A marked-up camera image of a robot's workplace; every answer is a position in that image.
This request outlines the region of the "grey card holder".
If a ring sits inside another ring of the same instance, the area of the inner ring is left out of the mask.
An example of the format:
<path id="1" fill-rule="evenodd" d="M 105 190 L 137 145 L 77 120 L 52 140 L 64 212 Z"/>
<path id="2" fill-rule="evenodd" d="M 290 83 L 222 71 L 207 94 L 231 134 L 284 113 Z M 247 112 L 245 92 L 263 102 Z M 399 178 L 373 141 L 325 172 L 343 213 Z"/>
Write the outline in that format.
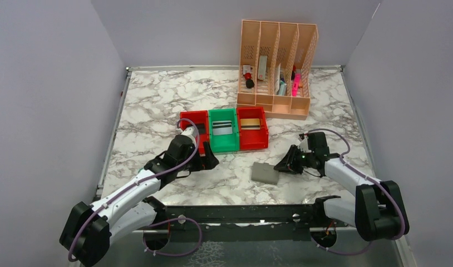
<path id="1" fill-rule="evenodd" d="M 273 165 L 255 162 L 250 179 L 255 182 L 276 185 L 279 181 L 279 172 L 274 169 Z"/>

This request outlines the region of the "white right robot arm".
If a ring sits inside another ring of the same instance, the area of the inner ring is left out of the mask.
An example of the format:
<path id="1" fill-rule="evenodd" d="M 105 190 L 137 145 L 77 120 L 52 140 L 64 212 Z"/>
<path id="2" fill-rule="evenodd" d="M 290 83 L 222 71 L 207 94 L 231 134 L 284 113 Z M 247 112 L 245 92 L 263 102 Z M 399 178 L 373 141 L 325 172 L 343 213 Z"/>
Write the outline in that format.
<path id="1" fill-rule="evenodd" d="M 406 235 L 410 224 L 398 184 L 365 174 L 346 161 L 344 157 L 351 150 L 348 142 L 345 152 L 332 153 L 326 132 L 318 128 L 300 134 L 300 144 L 292 145 L 274 170 L 298 175 L 314 169 L 320 177 L 334 180 L 354 196 L 354 201 L 340 196 L 316 199 L 314 218 L 320 223 L 341 221 L 356 228 L 365 241 L 396 240 Z"/>

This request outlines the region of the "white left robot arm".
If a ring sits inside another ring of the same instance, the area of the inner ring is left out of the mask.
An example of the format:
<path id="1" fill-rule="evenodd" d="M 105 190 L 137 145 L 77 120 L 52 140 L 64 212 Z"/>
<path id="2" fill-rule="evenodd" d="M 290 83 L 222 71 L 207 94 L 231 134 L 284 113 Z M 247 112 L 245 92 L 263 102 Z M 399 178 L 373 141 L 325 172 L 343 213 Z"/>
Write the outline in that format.
<path id="1" fill-rule="evenodd" d="M 212 170 L 219 161 L 210 143 L 192 134 L 179 134 L 168 149 L 148 161 L 127 184 L 109 196 L 76 204 L 66 221 L 59 242 L 68 250 L 70 262 L 94 266 L 119 238 L 157 219 L 166 217 L 166 206 L 153 197 L 179 173 Z"/>

